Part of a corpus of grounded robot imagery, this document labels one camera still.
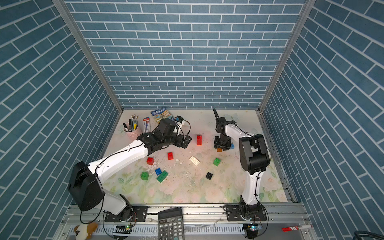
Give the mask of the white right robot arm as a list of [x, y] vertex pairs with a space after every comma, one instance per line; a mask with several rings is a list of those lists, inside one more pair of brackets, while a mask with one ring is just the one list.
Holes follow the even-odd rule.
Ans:
[[237, 122], [228, 121], [220, 117], [217, 110], [213, 110], [216, 120], [214, 148], [227, 151], [232, 142], [238, 144], [239, 159], [246, 174], [245, 188], [239, 202], [240, 216], [247, 220], [268, 221], [269, 214], [266, 207], [260, 202], [261, 178], [270, 165], [269, 148], [261, 134], [251, 135], [242, 130]]

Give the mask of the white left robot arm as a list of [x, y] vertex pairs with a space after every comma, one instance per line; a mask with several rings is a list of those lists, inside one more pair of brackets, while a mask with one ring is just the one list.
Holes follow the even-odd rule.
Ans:
[[152, 132], [140, 134], [121, 150], [89, 164], [83, 161], [75, 164], [68, 190], [80, 211], [99, 209], [115, 216], [118, 221], [130, 221], [133, 218], [132, 205], [125, 196], [106, 190], [104, 182], [135, 161], [170, 145], [187, 148], [192, 138], [182, 131], [182, 127], [188, 123], [180, 116], [175, 120], [162, 119]]

